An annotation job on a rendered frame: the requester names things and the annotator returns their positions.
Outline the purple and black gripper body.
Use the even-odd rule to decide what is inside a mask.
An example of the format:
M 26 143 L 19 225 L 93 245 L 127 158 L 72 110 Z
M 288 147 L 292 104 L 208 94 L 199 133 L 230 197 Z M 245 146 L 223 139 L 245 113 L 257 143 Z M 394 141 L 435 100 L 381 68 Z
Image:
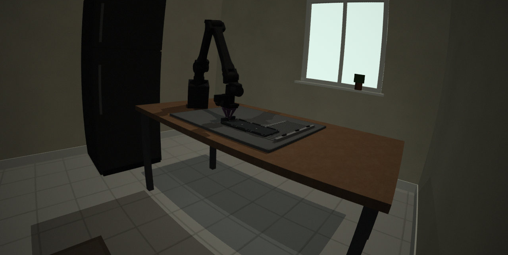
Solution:
M 234 96 L 234 101 L 233 101 L 233 104 L 222 104 L 221 107 L 226 107 L 227 109 L 231 109 L 231 108 L 238 108 L 239 104 L 235 103 L 235 96 Z

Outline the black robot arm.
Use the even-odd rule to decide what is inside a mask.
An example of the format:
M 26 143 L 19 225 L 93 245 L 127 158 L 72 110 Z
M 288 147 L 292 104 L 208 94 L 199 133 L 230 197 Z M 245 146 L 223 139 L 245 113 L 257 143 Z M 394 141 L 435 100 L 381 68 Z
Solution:
M 242 85 L 238 82 L 239 74 L 231 61 L 230 54 L 224 39 L 223 32 L 225 31 L 225 24 L 221 20 L 208 20 L 204 21 L 205 31 L 202 40 L 201 50 L 197 60 L 193 63 L 194 80 L 189 83 L 193 85 L 202 85 L 207 83 L 204 79 L 204 73 L 209 70 L 209 60 L 207 60 L 208 51 L 211 43 L 212 35 L 214 35 L 215 43 L 218 50 L 218 55 L 221 59 L 221 66 L 223 71 L 223 83 L 227 84 L 225 93 L 214 95 L 214 102 L 217 106 L 224 104 L 233 104 L 234 96 L 240 97 L 243 95 L 244 90 Z M 203 65 L 201 65 L 203 64 Z M 229 95 L 230 94 L 230 95 Z

